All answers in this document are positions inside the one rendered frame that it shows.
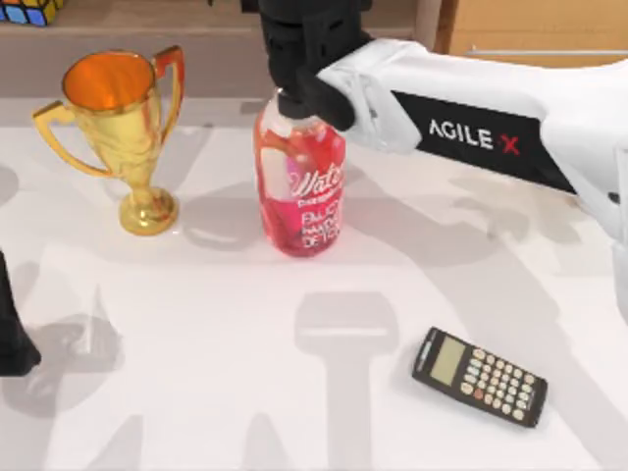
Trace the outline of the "pink bottle with black cap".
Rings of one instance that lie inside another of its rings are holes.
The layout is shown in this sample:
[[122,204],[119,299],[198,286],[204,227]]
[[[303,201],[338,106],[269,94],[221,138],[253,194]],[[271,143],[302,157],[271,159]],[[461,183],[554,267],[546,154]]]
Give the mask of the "pink bottle with black cap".
[[258,114],[253,142],[267,238],[293,257],[328,249],[342,226],[343,136],[278,88]]

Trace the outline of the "gold trophy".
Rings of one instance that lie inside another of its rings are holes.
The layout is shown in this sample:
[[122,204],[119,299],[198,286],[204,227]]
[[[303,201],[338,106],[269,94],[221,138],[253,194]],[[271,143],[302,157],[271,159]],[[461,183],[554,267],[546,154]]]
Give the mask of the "gold trophy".
[[[171,46],[146,59],[126,50],[106,50],[77,60],[64,74],[64,101],[32,115],[49,147],[67,164],[94,177],[126,183],[130,193],[119,206],[121,226],[137,236],[154,236],[176,220],[179,206],[166,189],[150,180],[160,152],[182,107],[183,50]],[[51,124],[74,123],[101,161],[93,167],[73,156]]]

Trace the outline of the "colourful puzzle cube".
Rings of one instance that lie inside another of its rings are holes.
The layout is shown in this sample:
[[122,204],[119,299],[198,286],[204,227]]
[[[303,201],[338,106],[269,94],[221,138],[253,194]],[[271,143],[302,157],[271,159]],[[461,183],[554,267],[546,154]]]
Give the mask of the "colourful puzzle cube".
[[0,22],[50,26],[66,0],[0,0]]

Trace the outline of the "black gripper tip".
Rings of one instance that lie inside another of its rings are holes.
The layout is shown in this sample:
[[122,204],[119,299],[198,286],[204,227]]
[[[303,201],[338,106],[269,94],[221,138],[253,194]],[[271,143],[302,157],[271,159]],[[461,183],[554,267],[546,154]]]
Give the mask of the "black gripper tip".
[[41,354],[20,319],[0,249],[0,378],[23,377],[41,362]]

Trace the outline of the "black calculator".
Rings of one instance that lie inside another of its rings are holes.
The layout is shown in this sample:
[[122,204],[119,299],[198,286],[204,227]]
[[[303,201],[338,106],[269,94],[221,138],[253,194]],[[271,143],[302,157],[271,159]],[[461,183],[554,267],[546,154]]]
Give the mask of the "black calculator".
[[524,428],[538,425],[546,379],[437,327],[419,347],[412,378],[446,396]]

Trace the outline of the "pale wooden cupboard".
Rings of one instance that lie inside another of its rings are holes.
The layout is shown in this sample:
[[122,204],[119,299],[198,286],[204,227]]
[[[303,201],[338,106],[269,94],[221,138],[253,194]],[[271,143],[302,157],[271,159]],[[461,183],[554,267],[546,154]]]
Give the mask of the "pale wooden cupboard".
[[628,0],[455,0],[443,50],[454,56],[549,67],[626,56],[470,56],[480,49],[628,49]]

